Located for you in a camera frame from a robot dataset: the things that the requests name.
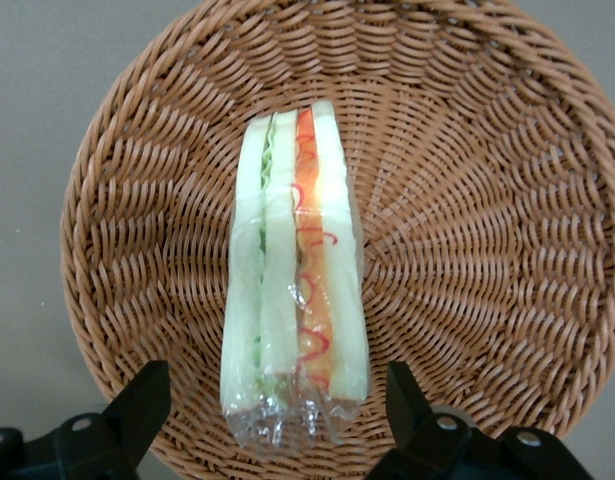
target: wrapped sandwich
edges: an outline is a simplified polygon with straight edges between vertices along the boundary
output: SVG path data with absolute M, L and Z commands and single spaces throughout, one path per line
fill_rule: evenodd
M 333 106 L 250 122 L 229 243 L 221 404 L 241 444 L 333 439 L 366 399 L 362 243 Z

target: sandwich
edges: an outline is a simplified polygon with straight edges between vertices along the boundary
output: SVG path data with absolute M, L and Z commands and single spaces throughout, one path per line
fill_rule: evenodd
M 366 399 L 369 359 L 352 194 L 330 102 L 249 123 L 229 240 L 220 379 L 225 415 L 286 408 L 284 393 L 292 386 L 319 403 Z

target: tomato slice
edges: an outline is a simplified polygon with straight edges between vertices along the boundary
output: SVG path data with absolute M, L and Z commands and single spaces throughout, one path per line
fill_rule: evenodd
M 332 372 L 333 328 L 327 301 L 325 239 L 336 243 L 332 233 L 323 232 L 316 190 L 318 153 L 311 108 L 298 115 L 296 132 L 296 183 L 299 199 L 294 208 L 296 238 L 301 253 L 298 282 L 307 294 L 298 329 L 299 368 L 317 390 L 327 391 Z

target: gray background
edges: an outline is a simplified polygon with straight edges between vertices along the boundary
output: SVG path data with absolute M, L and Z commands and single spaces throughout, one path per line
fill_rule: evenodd
M 0 0 L 0 426 L 28 439 L 100 408 L 71 331 L 59 220 L 78 145 L 116 76 L 193 0 Z M 615 105 L 615 0 L 520 0 L 586 63 Z M 566 439 L 615 479 L 615 372 Z M 176 478 L 148 455 L 144 480 Z

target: wicker basket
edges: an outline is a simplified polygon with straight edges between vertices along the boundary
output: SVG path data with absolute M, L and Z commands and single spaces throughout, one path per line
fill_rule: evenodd
M 247 120 L 321 97 L 364 224 L 373 389 L 345 445 L 261 459 L 218 400 L 236 164 Z M 389 360 L 490 435 L 564 435 L 615 366 L 615 113 L 505 1 L 206 1 L 104 99 L 67 189 L 62 260 L 108 397 L 169 360 L 153 449 L 188 478 L 362 477 L 392 445 Z

